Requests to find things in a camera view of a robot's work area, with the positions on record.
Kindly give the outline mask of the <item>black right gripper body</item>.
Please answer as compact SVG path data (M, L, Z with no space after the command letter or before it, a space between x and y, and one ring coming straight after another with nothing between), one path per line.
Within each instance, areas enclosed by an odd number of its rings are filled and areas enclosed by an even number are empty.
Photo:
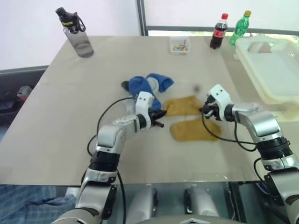
M214 111L214 115L213 117L215 117L216 120L221 121L220 119L220 109L219 106L216 104L216 100L213 96L209 95L207 97L206 102L204 103L204 105L209 105L210 106L210 110Z

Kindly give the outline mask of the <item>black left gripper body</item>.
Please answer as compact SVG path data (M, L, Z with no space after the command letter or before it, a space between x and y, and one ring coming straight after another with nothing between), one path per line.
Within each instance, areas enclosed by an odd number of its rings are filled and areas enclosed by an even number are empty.
M155 126L156 119L157 119L157 110L150 110L149 111L149 118L151 121L151 127Z

